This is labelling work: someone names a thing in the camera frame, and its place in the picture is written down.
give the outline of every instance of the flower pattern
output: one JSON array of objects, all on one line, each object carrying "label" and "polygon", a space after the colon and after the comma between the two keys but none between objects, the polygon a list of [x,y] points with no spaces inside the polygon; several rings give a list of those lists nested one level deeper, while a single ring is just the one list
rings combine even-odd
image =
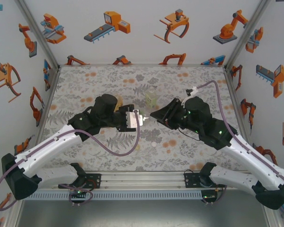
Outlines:
[{"label": "flower pattern", "polygon": [[[42,140],[57,132],[74,114],[93,106],[96,97],[104,93],[121,96],[124,105],[134,104],[136,109],[149,116],[149,111],[145,109],[145,92],[150,87],[156,88],[156,109],[160,109],[175,97],[185,98],[185,89],[212,79],[219,84],[223,110],[229,124],[238,129],[223,68],[134,65],[62,67]],[[209,104],[213,117],[221,119],[214,85],[200,89],[197,95]],[[198,139],[197,134],[191,131],[183,132]],[[134,145],[136,132],[118,132],[114,128],[105,128],[100,130],[96,138],[114,152],[125,153]],[[139,144],[128,156],[113,156],[88,139],[82,145],[66,149],[46,167],[72,162],[78,162],[86,171],[198,170],[206,162],[215,162],[232,170],[245,170],[226,154],[186,137],[179,131],[170,130],[152,118],[144,122]]]}]

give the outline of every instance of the metal corner post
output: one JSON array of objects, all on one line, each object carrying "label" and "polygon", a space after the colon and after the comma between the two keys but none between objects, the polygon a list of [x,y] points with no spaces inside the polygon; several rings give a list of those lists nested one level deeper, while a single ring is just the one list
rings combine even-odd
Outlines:
[{"label": "metal corner post", "polygon": [[268,7],[269,3],[272,2],[272,0],[261,0],[258,4],[254,14],[252,15],[251,19],[249,20],[240,40],[238,41],[238,44],[236,45],[235,49],[231,53],[231,56],[229,57],[229,60],[226,63],[226,70],[230,71],[235,60],[239,56],[240,52],[244,48],[244,45],[247,43],[249,37],[253,33],[258,21],[262,17],[263,13],[265,12],[266,8]]},{"label": "metal corner post", "polygon": [[21,11],[22,15],[24,16],[25,20],[28,23],[29,28],[31,31],[34,32],[37,41],[39,42],[39,45],[43,49],[44,53],[46,54],[49,62],[51,63],[51,66],[55,69],[55,71],[58,71],[59,64],[52,53],[51,49],[47,45],[47,42],[45,41],[41,30],[38,27],[38,24],[36,23],[31,11],[29,10],[27,4],[25,3],[25,0],[14,0],[17,4],[19,10]]}]

